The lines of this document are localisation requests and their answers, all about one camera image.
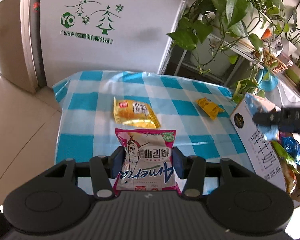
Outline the red crispy noodle snack bag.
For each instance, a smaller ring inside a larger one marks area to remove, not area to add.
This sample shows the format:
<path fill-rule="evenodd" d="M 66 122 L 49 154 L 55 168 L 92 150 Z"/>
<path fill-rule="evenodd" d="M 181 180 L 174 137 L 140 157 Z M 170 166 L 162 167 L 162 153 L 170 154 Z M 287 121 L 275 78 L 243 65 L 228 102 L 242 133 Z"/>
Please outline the red crispy noodle snack bag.
<path fill-rule="evenodd" d="M 285 170 L 285 179 L 287 184 L 287 192 L 292 194 L 296 188 L 297 181 L 295 173 L 289 166 L 287 166 Z"/>

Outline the cardboard milk box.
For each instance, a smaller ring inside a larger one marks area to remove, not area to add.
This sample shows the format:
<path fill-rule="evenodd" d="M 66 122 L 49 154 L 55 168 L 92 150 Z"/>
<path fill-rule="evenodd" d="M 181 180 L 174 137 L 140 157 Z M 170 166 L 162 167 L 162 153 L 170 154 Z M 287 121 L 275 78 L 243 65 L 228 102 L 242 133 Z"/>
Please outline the cardboard milk box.
<path fill-rule="evenodd" d="M 252 164 L 255 173 L 287 192 L 285 170 L 289 166 L 296 175 L 296 188 L 288 194 L 300 205 L 300 166 L 297 170 L 281 159 L 271 145 L 275 140 L 281 145 L 281 138 L 287 137 L 275 126 L 264 127 L 253 122 L 255 113 L 279 112 L 279 108 L 269 100 L 253 94 L 245 94 L 230 115 L 233 124 Z"/>

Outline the pink white bread bag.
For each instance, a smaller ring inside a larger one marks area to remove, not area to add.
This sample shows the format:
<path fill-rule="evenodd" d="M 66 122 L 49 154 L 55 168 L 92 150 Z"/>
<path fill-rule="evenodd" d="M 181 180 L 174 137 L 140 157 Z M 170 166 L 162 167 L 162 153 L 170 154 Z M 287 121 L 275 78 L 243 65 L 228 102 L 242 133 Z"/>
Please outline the pink white bread bag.
<path fill-rule="evenodd" d="M 172 148 L 173 129 L 115 129 L 126 156 L 118 173 L 116 191 L 177 191 Z"/>

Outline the yellow bread snack packet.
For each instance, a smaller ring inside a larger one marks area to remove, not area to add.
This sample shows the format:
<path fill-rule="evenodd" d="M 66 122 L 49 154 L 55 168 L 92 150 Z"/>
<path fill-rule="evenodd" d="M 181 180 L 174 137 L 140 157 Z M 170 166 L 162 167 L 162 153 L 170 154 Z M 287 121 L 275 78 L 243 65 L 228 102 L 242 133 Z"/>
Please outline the yellow bread snack packet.
<path fill-rule="evenodd" d="M 113 115 L 117 124 L 149 129 L 161 127 L 153 109 L 145 102 L 114 98 Z"/>

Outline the silver refrigerator door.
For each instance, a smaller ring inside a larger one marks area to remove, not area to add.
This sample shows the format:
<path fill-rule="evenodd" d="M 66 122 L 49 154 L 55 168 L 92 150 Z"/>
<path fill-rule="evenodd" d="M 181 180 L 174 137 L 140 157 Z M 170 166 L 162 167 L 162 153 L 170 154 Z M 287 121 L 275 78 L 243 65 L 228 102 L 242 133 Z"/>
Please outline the silver refrigerator door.
<path fill-rule="evenodd" d="M 0 75 L 26 90 L 38 88 L 30 33 L 30 0 L 0 0 Z"/>

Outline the green snack packet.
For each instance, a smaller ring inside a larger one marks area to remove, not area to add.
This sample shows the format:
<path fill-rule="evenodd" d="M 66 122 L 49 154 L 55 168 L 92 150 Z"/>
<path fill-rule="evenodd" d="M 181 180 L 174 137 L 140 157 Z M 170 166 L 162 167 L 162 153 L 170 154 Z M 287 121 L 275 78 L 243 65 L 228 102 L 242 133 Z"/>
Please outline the green snack packet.
<path fill-rule="evenodd" d="M 297 164 L 294 158 L 280 145 L 279 142 L 273 140 L 271 141 L 271 145 L 277 155 L 286 161 L 287 164 L 289 164 L 291 167 L 297 170 Z"/>

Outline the white metal plant stand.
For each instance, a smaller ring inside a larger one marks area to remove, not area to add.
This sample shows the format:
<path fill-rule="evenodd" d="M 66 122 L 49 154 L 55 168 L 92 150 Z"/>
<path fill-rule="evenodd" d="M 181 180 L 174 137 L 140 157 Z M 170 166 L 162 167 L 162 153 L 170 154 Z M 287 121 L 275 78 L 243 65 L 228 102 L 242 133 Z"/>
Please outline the white metal plant stand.
<path fill-rule="evenodd" d="M 218 51 L 221 41 L 217 35 L 210 34 L 194 51 L 179 51 L 173 75 L 229 87 L 234 81 L 264 68 L 253 48 L 227 37 L 223 43 L 226 50 Z"/>

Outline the blue foil snack bag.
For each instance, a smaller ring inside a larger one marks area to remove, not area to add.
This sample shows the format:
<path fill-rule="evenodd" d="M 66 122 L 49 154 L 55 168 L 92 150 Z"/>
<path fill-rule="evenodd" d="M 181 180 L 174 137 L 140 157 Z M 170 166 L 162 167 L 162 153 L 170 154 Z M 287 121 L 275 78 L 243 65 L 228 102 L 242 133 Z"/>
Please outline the blue foil snack bag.
<path fill-rule="evenodd" d="M 282 137 L 281 145 L 295 160 L 296 164 L 300 166 L 300 143 L 293 137 Z"/>

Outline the yellow barcode snack packet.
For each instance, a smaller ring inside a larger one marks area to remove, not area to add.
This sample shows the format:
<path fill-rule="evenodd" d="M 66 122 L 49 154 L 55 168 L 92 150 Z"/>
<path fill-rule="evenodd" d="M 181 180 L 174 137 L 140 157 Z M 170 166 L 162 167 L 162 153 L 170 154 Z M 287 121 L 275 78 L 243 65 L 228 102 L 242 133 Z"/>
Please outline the yellow barcode snack packet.
<path fill-rule="evenodd" d="M 208 98 L 198 99 L 196 103 L 210 117 L 211 120 L 215 120 L 219 113 L 225 112 L 224 109 L 219 107 Z"/>

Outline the white refrigerator with tree print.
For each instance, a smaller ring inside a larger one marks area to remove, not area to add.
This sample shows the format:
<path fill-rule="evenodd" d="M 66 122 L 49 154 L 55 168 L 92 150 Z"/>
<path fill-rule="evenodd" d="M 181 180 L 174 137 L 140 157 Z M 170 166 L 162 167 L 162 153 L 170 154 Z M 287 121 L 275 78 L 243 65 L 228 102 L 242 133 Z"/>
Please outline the white refrigerator with tree print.
<path fill-rule="evenodd" d="M 39 0 L 46 84 L 85 70 L 163 74 L 187 0 Z"/>

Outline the wicker basket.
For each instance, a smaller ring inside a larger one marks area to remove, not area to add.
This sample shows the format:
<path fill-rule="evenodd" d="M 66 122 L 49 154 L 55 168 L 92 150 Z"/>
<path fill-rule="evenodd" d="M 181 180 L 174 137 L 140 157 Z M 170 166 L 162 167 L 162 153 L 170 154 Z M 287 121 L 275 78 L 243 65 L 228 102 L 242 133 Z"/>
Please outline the wicker basket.
<path fill-rule="evenodd" d="M 288 67 L 281 60 L 279 60 L 266 49 L 262 51 L 262 55 L 259 51 L 254 51 L 252 55 L 256 59 L 261 59 L 262 65 L 269 68 L 274 74 L 282 73 L 288 69 Z"/>

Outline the green pothos plant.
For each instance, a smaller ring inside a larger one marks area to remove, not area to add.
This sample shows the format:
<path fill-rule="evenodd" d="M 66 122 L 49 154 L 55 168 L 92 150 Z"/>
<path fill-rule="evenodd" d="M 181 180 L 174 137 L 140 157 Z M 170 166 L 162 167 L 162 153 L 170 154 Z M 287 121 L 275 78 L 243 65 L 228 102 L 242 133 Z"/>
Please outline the green pothos plant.
<path fill-rule="evenodd" d="M 238 42 L 245 42 L 260 54 L 263 53 L 262 39 L 255 33 L 261 26 L 278 35 L 283 33 L 283 0 L 195 0 L 179 20 L 176 31 L 169 33 L 173 44 L 186 51 L 196 50 L 198 44 L 217 29 L 221 40 L 212 49 L 211 59 L 198 63 L 200 75 L 209 73 L 206 66 Z"/>

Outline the small green white pot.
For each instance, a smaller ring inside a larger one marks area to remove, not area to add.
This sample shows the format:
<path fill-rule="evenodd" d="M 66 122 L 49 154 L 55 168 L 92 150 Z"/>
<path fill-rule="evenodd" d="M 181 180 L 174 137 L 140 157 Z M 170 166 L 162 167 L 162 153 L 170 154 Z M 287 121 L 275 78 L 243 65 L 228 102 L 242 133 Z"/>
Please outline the small green white pot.
<path fill-rule="evenodd" d="M 300 68 L 296 64 L 289 66 L 285 71 L 285 76 L 288 77 L 295 86 L 297 86 L 300 83 Z"/>

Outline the blue checked tablecloth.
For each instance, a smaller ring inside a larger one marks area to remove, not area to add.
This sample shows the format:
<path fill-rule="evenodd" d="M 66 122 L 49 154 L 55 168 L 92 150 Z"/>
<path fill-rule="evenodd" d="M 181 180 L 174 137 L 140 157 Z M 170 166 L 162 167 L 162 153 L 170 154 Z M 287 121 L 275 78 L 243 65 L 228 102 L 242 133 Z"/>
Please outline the blue checked tablecloth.
<path fill-rule="evenodd" d="M 62 109 L 56 161 L 78 163 L 125 150 L 111 181 L 115 192 L 177 191 L 185 180 L 172 166 L 172 147 L 211 162 L 253 169 L 230 115 L 229 89 L 148 72 L 83 71 L 55 84 Z"/>

